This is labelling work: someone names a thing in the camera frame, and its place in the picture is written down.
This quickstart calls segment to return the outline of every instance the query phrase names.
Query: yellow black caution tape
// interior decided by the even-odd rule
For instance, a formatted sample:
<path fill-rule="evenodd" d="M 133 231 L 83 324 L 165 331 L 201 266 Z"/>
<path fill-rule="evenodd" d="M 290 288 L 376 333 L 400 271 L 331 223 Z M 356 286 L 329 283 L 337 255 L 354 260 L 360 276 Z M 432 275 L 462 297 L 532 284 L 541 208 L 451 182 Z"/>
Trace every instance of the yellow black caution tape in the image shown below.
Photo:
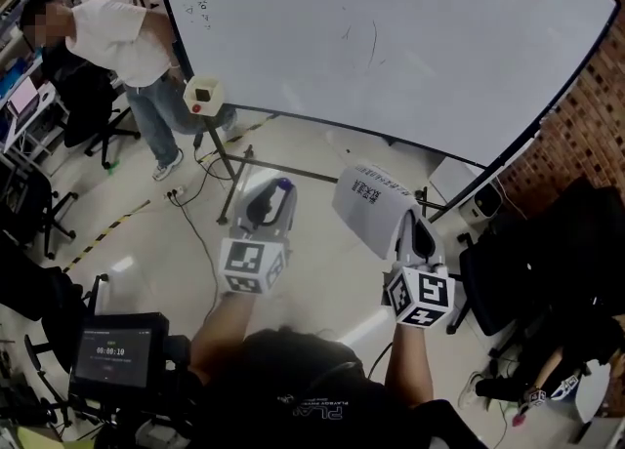
<path fill-rule="evenodd" d="M 269 116 L 267 119 L 265 119 L 265 121 L 262 121 L 260 123 L 257 123 L 255 125 L 250 126 L 249 128 L 247 128 L 241 135 L 238 135 L 232 139 L 230 139 L 227 142 L 224 142 L 224 145 L 229 145 L 232 143 L 236 143 L 238 141 L 240 141 L 243 137 L 245 137 L 246 134 L 253 132 L 255 130 L 258 130 L 259 128 L 261 128 L 265 123 L 267 123 L 268 121 L 275 119 L 278 116 L 278 114 L 272 114 L 271 116 Z M 208 159 L 210 159 L 212 156 L 214 156 L 215 154 L 217 154 L 217 149 L 213 150 L 212 152 L 209 152 L 208 154 L 206 154 L 204 157 L 202 157 L 199 162 L 203 163 L 205 161 L 207 161 Z M 107 229 L 104 230 L 103 233 L 101 233 L 98 237 L 96 237 L 96 239 L 94 240 L 94 242 L 92 242 L 89 246 L 87 246 L 84 250 L 82 250 L 82 253 L 80 255 L 78 255 L 75 259 L 73 259 L 71 261 L 71 263 L 66 266 L 63 269 L 63 273 L 68 273 L 70 270 L 72 270 L 76 264 L 78 264 L 78 262 L 80 262 L 83 258 L 85 258 L 85 256 L 87 256 L 87 253 L 89 253 L 90 251 L 92 251 L 96 246 L 98 246 L 105 237 L 107 237 L 111 232 L 113 232 L 116 228 L 118 228 L 120 225 L 122 225 L 124 222 L 126 222 L 130 217 L 132 217 L 135 213 L 139 212 L 140 210 L 142 210 L 145 206 L 147 206 L 148 204 L 150 204 L 150 201 L 146 201 L 144 204 L 142 204 L 141 206 L 139 206 L 138 208 L 135 208 L 133 211 L 131 211 L 130 213 L 124 215 L 123 217 L 121 217 L 119 220 L 113 222 L 111 225 L 108 226 Z"/>
<path fill-rule="evenodd" d="M 139 212 L 140 210 L 142 210 L 145 206 L 147 206 L 148 204 L 150 204 L 151 201 L 146 201 L 144 204 L 142 204 L 141 206 L 139 206 L 138 208 L 135 208 L 133 211 L 131 211 L 130 213 L 124 215 L 122 218 L 120 218 L 119 220 L 113 222 L 111 225 L 108 226 L 108 228 L 106 228 L 104 230 L 103 233 L 101 233 L 98 237 L 96 237 L 96 239 L 94 240 L 94 242 L 92 242 L 89 246 L 87 246 L 84 250 L 82 250 L 82 253 L 80 255 L 78 255 L 75 259 L 73 259 L 71 261 L 71 263 L 66 266 L 62 273 L 68 273 L 70 270 L 72 270 L 76 264 L 78 262 L 80 262 L 83 258 L 85 258 L 87 256 L 87 253 L 89 253 L 91 250 L 93 250 L 96 246 L 98 246 L 105 237 L 107 237 L 111 232 L 113 232 L 116 228 L 118 228 L 120 225 L 122 225 L 124 222 L 126 222 L 130 217 L 132 217 L 135 213 Z"/>

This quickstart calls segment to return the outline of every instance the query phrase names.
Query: power strip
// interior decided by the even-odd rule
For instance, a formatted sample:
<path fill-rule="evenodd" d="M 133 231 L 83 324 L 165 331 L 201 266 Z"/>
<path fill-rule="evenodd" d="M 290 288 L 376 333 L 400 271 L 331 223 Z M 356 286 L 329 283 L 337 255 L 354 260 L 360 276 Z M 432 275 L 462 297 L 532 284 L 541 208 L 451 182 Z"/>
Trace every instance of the power strip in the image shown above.
<path fill-rule="evenodd" d="M 165 192 L 163 194 L 163 201 L 166 203 L 172 202 L 169 200 L 169 197 L 167 197 L 167 194 L 173 195 L 174 191 L 176 191 L 176 199 L 180 202 L 180 198 L 183 197 L 186 192 L 186 189 L 182 185 L 178 185 L 176 188 L 172 188 L 171 190 L 168 190 L 167 192 Z"/>

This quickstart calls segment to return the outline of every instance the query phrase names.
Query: white cable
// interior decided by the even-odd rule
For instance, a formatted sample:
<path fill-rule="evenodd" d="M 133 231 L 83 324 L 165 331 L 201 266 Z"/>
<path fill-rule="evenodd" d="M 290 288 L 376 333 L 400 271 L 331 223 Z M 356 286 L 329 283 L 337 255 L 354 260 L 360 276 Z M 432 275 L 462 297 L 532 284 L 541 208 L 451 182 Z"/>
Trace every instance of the white cable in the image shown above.
<path fill-rule="evenodd" d="M 495 180 L 497 181 L 497 183 L 499 184 L 499 188 L 501 189 L 502 193 L 504 194 L 504 197 L 506 198 L 506 200 L 513 205 L 513 207 L 515 208 L 515 210 L 517 210 L 519 212 L 519 214 L 523 217 L 524 220 L 527 220 L 527 217 L 525 216 L 525 213 L 523 211 L 521 211 L 521 208 L 519 208 L 519 206 L 517 206 L 515 203 L 513 203 L 510 199 L 510 197 L 508 197 L 508 194 L 506 193 L 506 189 L 504 188 L 503 184 L 501 183 L 501 181 L 499 180 L 499 177 L 495 177 Z"/>

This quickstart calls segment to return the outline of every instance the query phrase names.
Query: black shirt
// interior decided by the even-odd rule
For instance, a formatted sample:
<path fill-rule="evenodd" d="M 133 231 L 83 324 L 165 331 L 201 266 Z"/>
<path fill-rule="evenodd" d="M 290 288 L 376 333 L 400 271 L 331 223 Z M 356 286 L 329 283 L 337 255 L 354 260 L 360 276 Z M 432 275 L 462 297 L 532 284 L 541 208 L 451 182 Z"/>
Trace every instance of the black shirt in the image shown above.
<path fill-rule="evenodd" d="M 228 442 L 295 434 L 312 441 L 342 432 L 350 440 L 405 438 L 415 448 L 430 447 L 433 437 L 451 449 L 484 448 L 447 401 L 408 409 L 366 379 L 350 348 L 286 329 L 245 340 L 228 369 L 202 392 L 194 425 L 192 447 L 214 440 L 209 427 L 228 427 Z"/>

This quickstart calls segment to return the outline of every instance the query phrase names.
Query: whiteboard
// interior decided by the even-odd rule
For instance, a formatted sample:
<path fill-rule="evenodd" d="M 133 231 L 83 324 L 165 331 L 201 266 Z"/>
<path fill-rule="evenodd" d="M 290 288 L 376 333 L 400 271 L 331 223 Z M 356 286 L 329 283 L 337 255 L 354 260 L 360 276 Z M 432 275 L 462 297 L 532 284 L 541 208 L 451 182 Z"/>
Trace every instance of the whiteboard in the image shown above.
<path fill-rule="evenodd" d="M 614 0 L 169 0 L 227 101 L 491 163 L 593 49 Z"/>

